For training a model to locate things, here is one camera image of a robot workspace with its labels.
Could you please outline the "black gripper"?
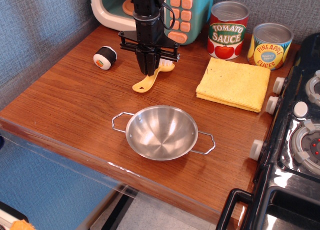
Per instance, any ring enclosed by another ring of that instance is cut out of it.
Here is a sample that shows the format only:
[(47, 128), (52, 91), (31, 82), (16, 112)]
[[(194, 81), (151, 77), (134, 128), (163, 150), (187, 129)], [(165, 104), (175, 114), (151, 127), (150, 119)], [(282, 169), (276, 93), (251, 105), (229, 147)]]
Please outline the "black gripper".
[(164, 9), (171, 10), (166, 0), (131, 0), (133, 3), (134, 31), (122, 31), (121, 48), (135, 52), (140, 71), (152, 76), (159, 67), (160, 59), (177, 62), (179, 44), (165, 35), (171, 29), (165, 24)]

